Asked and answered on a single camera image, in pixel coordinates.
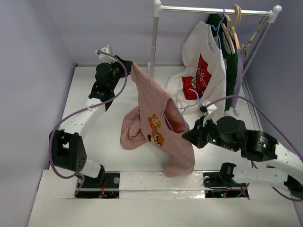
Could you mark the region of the light blue wire hanger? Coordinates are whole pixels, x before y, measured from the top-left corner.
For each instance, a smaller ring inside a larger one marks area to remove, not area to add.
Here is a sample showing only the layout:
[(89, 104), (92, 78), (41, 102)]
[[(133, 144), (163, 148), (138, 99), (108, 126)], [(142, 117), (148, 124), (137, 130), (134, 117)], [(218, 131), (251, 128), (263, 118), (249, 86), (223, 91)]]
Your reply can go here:
[(188, 113), (188, 110), (192, 110), (194, 107), (197, 107), (200, 96), (199, 93), (190, 86), (185, 86), (182, 88), (167, 86), (166, 91), (172, 98), (176, 108), (179, 110), (182, 120), (185, 123), (186, 131), (189, 130), (189, 125), (184, 118), (184, 114)]

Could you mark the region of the pink t shirt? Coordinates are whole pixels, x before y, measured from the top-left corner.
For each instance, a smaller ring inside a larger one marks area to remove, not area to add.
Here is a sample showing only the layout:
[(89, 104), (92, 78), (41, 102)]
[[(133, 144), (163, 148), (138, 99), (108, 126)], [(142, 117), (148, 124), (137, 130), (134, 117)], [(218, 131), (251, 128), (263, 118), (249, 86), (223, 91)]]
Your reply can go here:
[(192, 144), (182, 137), (188, 124), (172, 97), (136, 63), (132, 64), (131, 78), (136, 84), (138, 106), (124, 117), (121, 146), (133, 150), (150, 142), (170, 154), (164, 167), (167, 177), (191, 173), (195, 154)]

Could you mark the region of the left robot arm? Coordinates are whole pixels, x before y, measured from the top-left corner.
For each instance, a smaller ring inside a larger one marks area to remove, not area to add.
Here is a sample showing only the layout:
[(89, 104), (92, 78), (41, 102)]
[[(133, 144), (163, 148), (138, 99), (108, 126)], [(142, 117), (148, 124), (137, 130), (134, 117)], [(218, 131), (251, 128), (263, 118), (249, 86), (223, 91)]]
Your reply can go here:
[(57, 168), (71, 171), (72, 176), (88, 181), (95, 187), (105, 181), (104, 167), (87, 157), (84, 138), (97, 121), (111, 106), (119, 94), (114, 90), (121, 78), (127, 79), (132, 62), (117, 55), (107, 55), (109, 60), (96, 67), (95, 82), (84, 107), (64, 118), (70, 122), (62, 127), (57, 123), (49, 136), (49, 163), (52, 170), (62, 179)]

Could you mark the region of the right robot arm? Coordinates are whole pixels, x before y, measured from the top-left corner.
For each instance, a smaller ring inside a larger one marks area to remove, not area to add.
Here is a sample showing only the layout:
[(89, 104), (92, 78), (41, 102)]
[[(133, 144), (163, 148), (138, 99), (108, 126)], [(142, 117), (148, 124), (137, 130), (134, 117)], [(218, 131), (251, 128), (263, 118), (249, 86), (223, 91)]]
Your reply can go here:
[(267, 165), (264, 169), (247, 168), (225, 162), (220, 171), (204, 175), (205, 187), (230, 188), (241, 183), (259, 183), (289, 191), (302, 201), (303, 162), (271, 135), (248, 130), (243, 121), (225, 116), (217, 122), (201, 117), (182, 137), (197, 148), (213, 144), (232, 152), (239, 151), (242, 158)]

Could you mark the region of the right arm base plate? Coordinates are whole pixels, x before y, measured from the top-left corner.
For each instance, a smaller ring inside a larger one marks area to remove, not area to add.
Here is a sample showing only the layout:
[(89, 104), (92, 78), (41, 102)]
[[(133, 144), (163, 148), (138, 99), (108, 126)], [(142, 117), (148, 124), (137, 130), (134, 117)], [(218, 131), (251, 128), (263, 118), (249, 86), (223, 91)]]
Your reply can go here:
[(206, 198), (249, 198), (249, 184), (234, 181), (235, 167), (233, 163), (223, 163), (219, 171), (203, 173)]

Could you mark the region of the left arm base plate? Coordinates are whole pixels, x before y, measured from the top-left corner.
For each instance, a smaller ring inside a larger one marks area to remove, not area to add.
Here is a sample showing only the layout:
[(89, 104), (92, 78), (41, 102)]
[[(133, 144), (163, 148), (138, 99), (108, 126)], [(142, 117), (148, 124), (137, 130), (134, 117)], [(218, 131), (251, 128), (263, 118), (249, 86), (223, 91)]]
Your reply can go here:
[(85, 176), (84, 182), (78, 179), (76, 198), (79, 199), (118, 199), (120, 172), (104, 171), (98, 178)]

